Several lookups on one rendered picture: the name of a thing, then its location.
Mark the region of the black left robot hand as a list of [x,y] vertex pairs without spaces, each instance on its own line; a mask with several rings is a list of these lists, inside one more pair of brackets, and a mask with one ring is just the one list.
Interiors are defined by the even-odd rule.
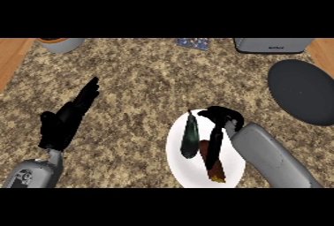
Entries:
[[82,120],[100,95],[100,78],[94,77],[85,85],[77,97],[67,102],[57,113],[45,111],[41,114],[41,148],[63,151],[73,142]]

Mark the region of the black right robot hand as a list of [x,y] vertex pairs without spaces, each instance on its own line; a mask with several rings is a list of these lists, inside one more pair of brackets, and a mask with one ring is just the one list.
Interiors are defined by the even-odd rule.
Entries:
[[210,106],[208,110],[202,110],[197,113],[197,115],[209,118],[216,125],[210,133],[210,141],[206,155],[206,169],[212,170],[219,158],[224,140],[222,129],[225,128],[228,122],[234,122],[236,123],[234,131],[239,132],[244,125],[244,117],[237,110],[228,109],[221,106]]

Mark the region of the white plate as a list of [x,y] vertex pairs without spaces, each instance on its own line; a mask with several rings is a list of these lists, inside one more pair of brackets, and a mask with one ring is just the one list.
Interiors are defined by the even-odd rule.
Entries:
[[166,140],[168,163],[174,176],[184,188],[234,188],[243,178],[246,161],[233,146],[228,132],[222,130],[224,140],[219,153],[227,182],[219,183],[209,179],[202,154],[197,154],[191,159],[187,159],[182,155],[181,146],[187,119],[188,113],[184,113],[174,123]]

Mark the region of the brown sweet potato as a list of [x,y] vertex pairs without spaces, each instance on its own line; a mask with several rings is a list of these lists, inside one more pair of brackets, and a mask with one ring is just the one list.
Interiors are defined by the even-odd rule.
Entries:
[[[203,139],[200,141],[200,154],[202,154],[203,160],[206,160],[208,149],[209,149],[209,141]],[[221,160],[216,160],[213,168],[208,170],[208,176],[209,176],[209,179],[218,183],[227,182],[227,175],[225,175]]]

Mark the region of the dark green eggplant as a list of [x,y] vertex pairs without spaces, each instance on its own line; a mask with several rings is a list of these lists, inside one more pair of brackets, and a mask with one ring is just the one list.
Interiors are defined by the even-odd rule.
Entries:
[[191,159],[196,157],[197,151],[199,151],[199,144],[200,144],[200,134],[199,134],[197,119],[193,114],[193,111],[188,111],[188,118],[187,118],[187,124],[184,129],[184,139],[182,139],[182,146],[181,146],[182,155],[187,159]]

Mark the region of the grey pot with orange rim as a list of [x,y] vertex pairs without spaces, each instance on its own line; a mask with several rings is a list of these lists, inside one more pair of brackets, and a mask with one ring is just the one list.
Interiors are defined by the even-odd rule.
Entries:
[[67,53],[80,47],[85,38],[39,38],[38,41],[52,53]]

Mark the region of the blue patterned box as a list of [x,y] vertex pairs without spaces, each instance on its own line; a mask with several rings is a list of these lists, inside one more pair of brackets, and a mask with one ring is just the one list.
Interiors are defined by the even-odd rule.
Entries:
[[209,39],[208,38],[178,38],[176,45],[191,49],[208,50]]

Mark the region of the grey appliance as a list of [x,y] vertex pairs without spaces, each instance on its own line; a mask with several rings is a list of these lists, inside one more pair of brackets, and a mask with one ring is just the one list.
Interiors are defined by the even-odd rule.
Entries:
[[298,54],[307,49],[312,38],[236,38],[236,49],[250,54]]

